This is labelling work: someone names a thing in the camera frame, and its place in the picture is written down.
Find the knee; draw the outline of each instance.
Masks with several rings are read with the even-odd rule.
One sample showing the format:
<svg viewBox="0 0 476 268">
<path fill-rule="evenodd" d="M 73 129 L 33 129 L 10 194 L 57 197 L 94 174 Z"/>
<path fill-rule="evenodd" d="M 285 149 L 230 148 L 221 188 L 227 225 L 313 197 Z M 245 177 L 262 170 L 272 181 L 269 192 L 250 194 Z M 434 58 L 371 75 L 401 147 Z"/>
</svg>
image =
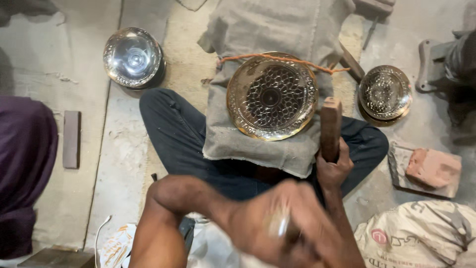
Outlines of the knee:
<svg viewBox="0 0 476 268">
<path fill-rule="evenodd" d="M 170 106 L 170 100 L 176 95 L 175 91 L 168 88 L 148 89 L 139 100 L 139 109 L 144 113 L 149 109 L 158 109 L 161 106 Z"/>
<path fill-rule="evenodd" d="M 388 153 L 388 139 L 387 136 L 379 129 L 374 129 L 372 135 L 372 145 L 376 149 L 376 154 L 383 159 Z"/>
</svg>

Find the man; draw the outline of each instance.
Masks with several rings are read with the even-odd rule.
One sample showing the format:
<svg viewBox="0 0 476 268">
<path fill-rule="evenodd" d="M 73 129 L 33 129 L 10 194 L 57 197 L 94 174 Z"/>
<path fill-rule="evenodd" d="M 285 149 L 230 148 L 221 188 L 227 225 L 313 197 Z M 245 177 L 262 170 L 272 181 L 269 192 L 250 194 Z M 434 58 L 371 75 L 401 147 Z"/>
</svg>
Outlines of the man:
<svg viewBox="0 0 476 268">
<path fill-rule="evenodd" d="M 206 118 L 174 91 L 148 90 L 140 110 L 170 175 L 149 188 L 131 267 L 185 267 L 178 225 L 192 211 L 213 220 L 241 251 L 278 267 L 365 267 L 342 196 L 385 157 L 388 141 L 378 129 L 344 117 L 337 164 L 318 154 L 317 169 L 307 182 L 279 182 L 292 176 L 246 161 L 203 158 Z M 264 227 L 264 218 L 278 206 L 289 208 L 301 231 L 292 245 L 270 236 Z"/>
</svg>

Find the white cable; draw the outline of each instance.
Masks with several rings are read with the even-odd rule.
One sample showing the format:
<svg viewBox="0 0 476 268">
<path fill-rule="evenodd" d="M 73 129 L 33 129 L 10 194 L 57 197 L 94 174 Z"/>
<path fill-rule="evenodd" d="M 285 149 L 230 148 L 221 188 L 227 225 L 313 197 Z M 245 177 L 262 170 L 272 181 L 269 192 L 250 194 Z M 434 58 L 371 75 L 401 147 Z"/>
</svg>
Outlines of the white cable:
<svg viewBox="0 0 476 268">
<path fill-rule="evenodd" d="M 98 268 L 98 236 L 101 228 L 111 219 L 112 215 L 109 215 L 106 220 L 99 226 L 98 231 L 96 232 L 96 241 L 94 241 L 94 267 Z"/>
</svg>

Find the black pants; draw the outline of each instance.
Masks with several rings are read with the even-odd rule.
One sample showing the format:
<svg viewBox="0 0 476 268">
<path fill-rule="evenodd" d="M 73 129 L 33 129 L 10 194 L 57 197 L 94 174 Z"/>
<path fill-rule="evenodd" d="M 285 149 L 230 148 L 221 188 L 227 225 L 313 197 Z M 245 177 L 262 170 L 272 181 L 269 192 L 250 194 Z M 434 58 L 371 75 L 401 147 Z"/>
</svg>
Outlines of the black pants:
<svg viewBox="0 0 476 268">
<path fill-rule="evenodd" d="M 150 140 L 169 174 L 196 176 L 234 200 L 253 198 L 273 186 L 253 178 L 257 166 L 251 162 L 204 158 L 206 118 L 174 91 L 148 90 L 140 99 L 140 112 Z M 349 117 L 342 119 L 341 134 L 355 165 L 341 187 L 345 196 L 382 161 L 388 151 L 388 140 L 377 128 Z M 322 201 L 315 177 L 314 167 L 307 180 L 314 185 Z"/>
</svg>

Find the silver bowl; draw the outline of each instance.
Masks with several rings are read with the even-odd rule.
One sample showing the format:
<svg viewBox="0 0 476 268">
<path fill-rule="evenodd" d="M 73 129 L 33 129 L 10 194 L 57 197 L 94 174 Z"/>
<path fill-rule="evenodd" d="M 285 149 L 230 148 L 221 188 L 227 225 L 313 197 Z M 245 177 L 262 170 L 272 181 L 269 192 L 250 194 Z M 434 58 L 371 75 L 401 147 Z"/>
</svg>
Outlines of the silver bowl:
<svg viewBox="0 0 476 268">
<path fill-rule="evenodd" d="M 159 43 L 145 30 L 135 27 L 115 32 L 103 53 L 104 69 L 116 83 L 132 88 L 147 87 L 163 79 L 165 60 Z"/>
<path fill-rule="evenodd" d="M 376 120 L 387 121 L 406 115 L 412 100 L 407 76 L 394 66 L 378 66 L 360 83 L 360 104 Z"/>
<path fill-rule="evenodd" d="M 298 58 L 283 52 L 264 53 Z M 314 73 L 304 64 L 253 57 L 244 62 L 228 83 L 227 107 L 244 134 L 278 141 L 301 131 L 317 103 Z"/>
</svg>

